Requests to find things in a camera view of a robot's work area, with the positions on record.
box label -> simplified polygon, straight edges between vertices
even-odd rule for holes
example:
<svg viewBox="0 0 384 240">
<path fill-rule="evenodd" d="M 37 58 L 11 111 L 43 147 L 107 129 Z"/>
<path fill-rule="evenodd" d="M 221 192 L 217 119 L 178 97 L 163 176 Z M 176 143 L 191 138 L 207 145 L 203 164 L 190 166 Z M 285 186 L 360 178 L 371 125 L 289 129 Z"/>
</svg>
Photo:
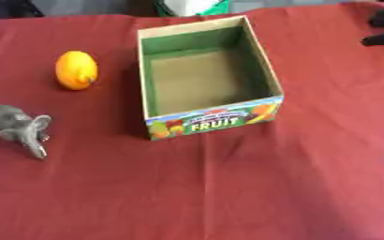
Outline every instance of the box label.
<svg viewBox="0 0 384 240">
<path fill-rule="evenodd" d="M 147 122 L 153 140 L 273 120 L 280 102 L 196 111 Z"/>
</svg>

toy elephant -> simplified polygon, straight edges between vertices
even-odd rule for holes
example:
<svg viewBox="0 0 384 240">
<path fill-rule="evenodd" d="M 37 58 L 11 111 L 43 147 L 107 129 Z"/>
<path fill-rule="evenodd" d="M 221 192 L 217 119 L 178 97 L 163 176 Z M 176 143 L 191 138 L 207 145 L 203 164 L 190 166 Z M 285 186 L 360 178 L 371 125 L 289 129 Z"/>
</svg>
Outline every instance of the toy elephant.
<svg viewBox="0 0 384 240">
<path fill-rule="evenodd" d="M 19 142 L 36 158 L 44 159 L 47 152 L 41 142 L 50 138 L 46 128 L 51 120 L 48 115 L 32 118 L 21 109 L 0 105 L 0 138 Z"/>
</svg>

table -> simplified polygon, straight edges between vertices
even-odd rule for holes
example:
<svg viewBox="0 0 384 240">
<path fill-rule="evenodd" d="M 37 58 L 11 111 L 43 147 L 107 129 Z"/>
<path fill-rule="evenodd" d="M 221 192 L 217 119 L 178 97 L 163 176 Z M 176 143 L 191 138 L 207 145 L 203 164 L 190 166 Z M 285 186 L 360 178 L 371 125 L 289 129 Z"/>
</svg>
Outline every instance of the table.
<svg viewBox="0 0 384 240">
<path fill-rule="evenodd" d="M 136 31 L 217 17 L 0 21 L 0 103 L 53 117 L 49 158 L 0 141 L 0 240 L 384 239 L 384 47 L 378 5 L 247 12 L 286 93 L 274 122 L 150 142 Z M 61 89 L 61 53 L 99 83 Z"/>
</svg>

floor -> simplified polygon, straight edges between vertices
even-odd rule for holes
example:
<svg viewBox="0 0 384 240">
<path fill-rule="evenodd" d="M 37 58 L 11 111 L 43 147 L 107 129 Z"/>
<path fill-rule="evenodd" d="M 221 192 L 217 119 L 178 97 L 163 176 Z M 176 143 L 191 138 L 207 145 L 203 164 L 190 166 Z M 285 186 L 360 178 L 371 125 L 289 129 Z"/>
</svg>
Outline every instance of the floor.
<svg viewBox="0 0 384 240">
<path fill-rule="evenodd" d="M 155 15 L 153 0 L 32 0 L 46 15 L 131 14 Z M 334 4 L 349 0 L 231 0 L 231 11 L 289 5 Z"/>
</svg>

open box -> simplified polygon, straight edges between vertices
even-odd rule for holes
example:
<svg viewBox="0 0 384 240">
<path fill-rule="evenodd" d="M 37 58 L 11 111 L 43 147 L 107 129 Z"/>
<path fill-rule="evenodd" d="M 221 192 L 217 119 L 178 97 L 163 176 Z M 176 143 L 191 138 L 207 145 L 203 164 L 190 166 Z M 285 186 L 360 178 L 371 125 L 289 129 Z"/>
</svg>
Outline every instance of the open box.
<svg viewBox="0 0 384 240">
<path fill-rule="evenodd" d="M 284 94 L 245 16 L 139 31 L 153 140 L 274 119 Z"/>
</svg>

